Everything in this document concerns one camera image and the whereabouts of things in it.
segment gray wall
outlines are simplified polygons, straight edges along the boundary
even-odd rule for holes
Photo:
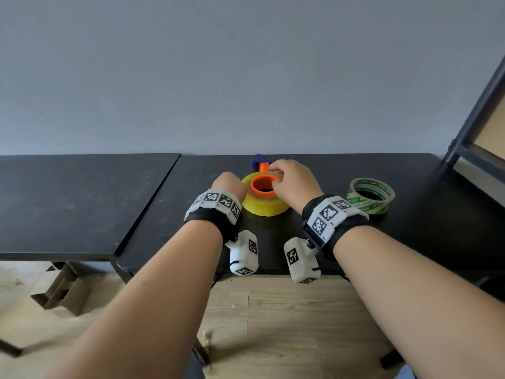
[[[443,154],[505,0],[2,0],[0,154]]]

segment black table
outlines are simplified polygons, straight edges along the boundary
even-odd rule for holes
[[[0,260],[111,261],[179,156],[0,157]]]
[[[223,171],[243,178],[253,156],[182,156],[118,258],[135,274],[181,227],[193,200]],[[346,196],[352,179],[372,177],[396,192],[389,212],[374,225],[428,258],[460,274],[505,272],[505,208],[466,178],[427,153],[271,155],[307,165],[325,192]],[[289,274],[283,246],[300,231],[293,210],[275,217],[243,211],[242,228],[258,237],[258,274]],[[220,266],[227,266],[223,248]],[[338,270],[317,255],[323,273]]]

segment hand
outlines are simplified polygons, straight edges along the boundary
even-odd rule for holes
[[[212,189],[224,189],[237,197],[240,203],[244,202],[247,188],[235,174],[225,171],[212,184]]]
[[[284,174],[282,181],[273,181],[275,194],[301,215],[305,205],[323,195],[316,178],[305,165],[293,159],[279,159],[270,170]]]

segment forearm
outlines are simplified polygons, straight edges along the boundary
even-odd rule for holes
[[[222,242],[210,222],[185,224],[49,377],[180,377],[205,312]]]
[[[364,304],[420,377],[501,377],[505,306],[369,226],[334,254]]]

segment yellow ring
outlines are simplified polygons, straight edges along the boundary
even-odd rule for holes
[[[279,175],[274,173],[273,171],[259,171],[257,173],[249,174],[246,178],[242,180],[242,183],[247,187],[248,194],[245,197],[244,202],[242,202],[242,206],[245,210],[262,216],[262,217],[273,217],[274,215],[279,215],[284,213],[287,209],[289,209],[289,205],[284,202],[281,198],[274,196],[272,198],[260,198],[253,194],[250,189],[251,180],[262,174],[272,174],[281,179],[284,177],[283,175]]]

